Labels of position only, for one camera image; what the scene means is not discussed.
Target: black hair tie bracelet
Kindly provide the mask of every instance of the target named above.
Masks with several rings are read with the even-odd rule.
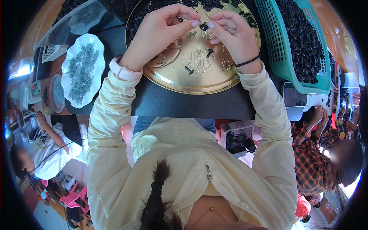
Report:
[[[249,61],[246,61],[246,62],[243,62],[243,63],[241,63],[241,64],[235,65],[235,67],[240,67],[240,66],[243,66],[243,65],[249,64],[249,63],[251,63],[251,62],[253,62],[253,61],[257,60],[257,59],[258,59],[258,58],[260,58],[260,57],[261,57],[261,56],[260,56],[260,55],[258,55],[258,56],[256,56],[255,58],[253,58],[253,59],[251,59],[251,60],[249,60]]]

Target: cream jacket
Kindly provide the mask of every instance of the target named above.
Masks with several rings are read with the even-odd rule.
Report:
[[[173,200],[183,223],[193,203],[212,183],[229,201],[240,221],[290,229],[297,203],[291,126],[283,100],[262,63],[259,74],[238,72],[256,110],[262,140],[252,168],[217,144],[194,119],[158,118],[133,137],[135,152],[144,154],[132,168],[120,129],[129,122],[138,81],[110,71],[91,112],[88,138],[88,204],[95,229],[139,229],[142,200],[151,193],[152,170],[166,156],[171,176],[162,198]],[[212,175],[208,179],[207,167]]]

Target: woman's right hand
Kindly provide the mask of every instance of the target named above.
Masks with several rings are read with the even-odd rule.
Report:
[[[233,11],[218,11],[209,17],[207,23],[212,33],[212,44],[222,42],[235,64],[241,64],[258,56],[257,40],[253,29],[242,16]],[[243,74],[256,74],[262,71],[260,60],[239,67]]]

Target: black table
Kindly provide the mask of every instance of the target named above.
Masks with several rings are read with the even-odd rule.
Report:
[[[265,63],[266,70],[274,82],[278,92],[282,93],[284,79],[275,76],[270,67],[265,34],[261,19],[253,0],[243,0],[249,10],[252,12],[259,26],[261,34],[261,60]],[[105,46],[106,68],[102,78],[107,77],[109,71],[108,65],[111,59],[124,54],[125,46],[125,25],[116,26],[96,33]],[[140,83],[136,86],[137,97],[132,103],[132,116],[148,117],[191,117],[191,118],[217,118],[217,119],[236,119],[236,120],[254,120],[255,110],[249,97],[248,91],[244,90],[242,85],[238,85],[214,94],[209,95],[187,95],[165,89],[153,83],[146,77],[142,77]],[[66,100],[66,107],[69,113],[90,114],[92,102],[81,109],[71,106]],[[302,107],[287,108],[290,121],[298,121],[303,113]]]

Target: gold tray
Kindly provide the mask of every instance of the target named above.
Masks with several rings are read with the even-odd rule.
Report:
[[[238,8],[233,7],[230,3],[221,2],[221,4],[224,6],[222,10],[251,13],[243,3],[239,4]],[[132,20],[131,16],[135,8],[128,18],[127,25]],[[201,16],[202,23],[208,22],[210,15],[220,11],[219,8],[214,8],[207,12],[200,4],[194,10]],[[259,51],[261,40],[258,25],[253,30]],[[239,76],[235,72],[235,64],[222,43],[216,45],[210,43],[210,33],[210,29],[205,32],[199,26],[187,32],[185,38],[177,39],[167,49],[147,63],[143,67],[143,74],[154,83],[166,89],[185,94],[211,94],[235,86],[240,82]],[[128,46],[127,37],[127,29],[125,29],[126,46]],[[208,49],[213,49],[213,53],[209,58],[206,58]],[[193,74],[190,75],[184,68],[185,66],[194,70]]]

